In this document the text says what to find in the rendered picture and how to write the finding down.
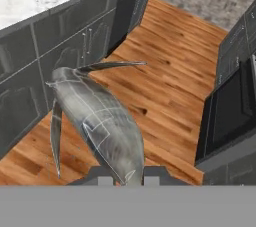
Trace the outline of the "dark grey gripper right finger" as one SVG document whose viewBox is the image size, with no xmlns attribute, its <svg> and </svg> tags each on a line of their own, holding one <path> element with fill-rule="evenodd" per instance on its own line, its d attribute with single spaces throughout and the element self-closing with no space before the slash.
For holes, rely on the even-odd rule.
<svg viewBox="0 0 256 227">
<path fill-rule="evenodd" d="M 169 174 L 164 166 L 146 166 L 144 168 L 145 186 L 187 186 L 183 180 Z"/>
</svg>

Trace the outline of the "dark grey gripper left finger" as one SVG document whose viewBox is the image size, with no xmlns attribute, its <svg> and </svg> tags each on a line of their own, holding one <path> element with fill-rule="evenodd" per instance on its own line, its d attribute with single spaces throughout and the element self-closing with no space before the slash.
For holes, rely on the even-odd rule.
<svg viewBox="0 0 256 227">
<path fill-rule="evenodd" d="M 83 178 L 71 182 L 71 185 L 82 186 L 114 186 L 115 181 L 110 171 L 102 166 L 93 166 Z"/>
</svg>

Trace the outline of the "grey fish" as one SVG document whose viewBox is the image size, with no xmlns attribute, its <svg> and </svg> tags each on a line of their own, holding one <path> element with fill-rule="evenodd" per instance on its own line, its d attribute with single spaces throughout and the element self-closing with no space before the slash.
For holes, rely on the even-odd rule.
<svg viewBox="0 0 256 227">
<path fill-rule="evenodd" d="M 100 165 L 122 186 L 140 186 L 144 174 L 144 141 L 128 109 L 89 73 L 136 66 L 136 61 L 97 62 L 77 68 L 59 67 L 47 82 L 54 94 L 50 143 L 60 163 L 62 118 L 67 117 Z"/>
</svg>

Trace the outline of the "dark grey drawer under oven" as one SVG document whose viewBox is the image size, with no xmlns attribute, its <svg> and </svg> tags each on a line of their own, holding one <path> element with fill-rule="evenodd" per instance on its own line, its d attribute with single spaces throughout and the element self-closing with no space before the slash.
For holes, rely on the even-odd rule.
<svg viewBox="0 0 256 227">
<path fill-rule="evenodd" d="M 204 175 L 204 185 L 256 185 L 256 158 L 244 157 Z"/>
</svg>

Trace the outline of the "black oven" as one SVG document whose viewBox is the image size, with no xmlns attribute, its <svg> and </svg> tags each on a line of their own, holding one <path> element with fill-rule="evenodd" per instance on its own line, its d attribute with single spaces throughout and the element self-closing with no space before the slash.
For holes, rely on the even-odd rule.
<svg viewBox="0 0 256 227">
<path fill-rule="evenodd" d="M 205 99 L 195 164 L 256 126 L 256 55 L 239 66 Z"/>
</svg>

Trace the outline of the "dark grey cupboard door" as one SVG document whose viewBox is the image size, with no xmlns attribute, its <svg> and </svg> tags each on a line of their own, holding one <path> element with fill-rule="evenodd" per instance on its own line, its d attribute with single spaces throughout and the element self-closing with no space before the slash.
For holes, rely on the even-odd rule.
<svg viewBox="0 0 256 227">
<path fill-rule="evenodd" d="M 60 67 L 76 68 L 82 57 L 85 35 L 80 32 L 40 58 L 44 82 L 52 81 L 52 72 Z"/>
<path fill-rule="evenodd" d="M 111 10 L 88 26 L 88 28 L 92 28 L 92 45 L 89 55 L 87 54 L 89 42 L 89 32 L 87 28 L 88 38 L 86 45 L 86 56 L 84 60 L 85 64 L 99 62 L 106 55 L 114 16 L 115 10 Z"/>
<path fill-rule="evenodd" d="M 2 81 L 0 83 L 0 160 L 47 113 L 37 62 Z"/>
</svg>

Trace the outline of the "dark grey drawer front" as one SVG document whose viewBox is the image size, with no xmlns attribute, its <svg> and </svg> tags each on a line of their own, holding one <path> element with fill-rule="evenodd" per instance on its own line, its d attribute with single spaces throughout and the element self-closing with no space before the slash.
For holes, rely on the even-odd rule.
<svg viewBox="0 0 256 227">
<path fill-rule="evenodd" d="M 108 0 L 82 0 L 34 24 L 39 51 L 44 53 L 107 10 Z"/>
<path fill-rule="evenodd" d="M 0 81 L 36 59 L 29 26 L 0 38 Z"/>
</svg>

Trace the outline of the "dark grey drawer stack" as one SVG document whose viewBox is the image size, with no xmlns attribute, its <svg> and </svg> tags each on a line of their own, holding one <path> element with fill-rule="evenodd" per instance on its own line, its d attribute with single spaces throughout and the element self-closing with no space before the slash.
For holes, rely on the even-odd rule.
<svg viewBox="0 0 256 227">
<path fill-rule="evenodd" d="M 247 60 L 253 53 L 256 53 L 256 0 L 219 45 L 215 86 L 218 87 L 240 61 Z"/>
</svg>

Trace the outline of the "black dishwasher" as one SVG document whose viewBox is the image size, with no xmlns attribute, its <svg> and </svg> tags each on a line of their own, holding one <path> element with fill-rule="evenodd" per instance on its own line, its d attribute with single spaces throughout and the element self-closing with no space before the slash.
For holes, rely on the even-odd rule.
<svg viewBox="0 0 256 227">
<path fill-rule="evenodd" d="M 109 56 L 125 39 L 132 19 L 136 0 L 118 0 L 107 54 Z"/>
</svg>

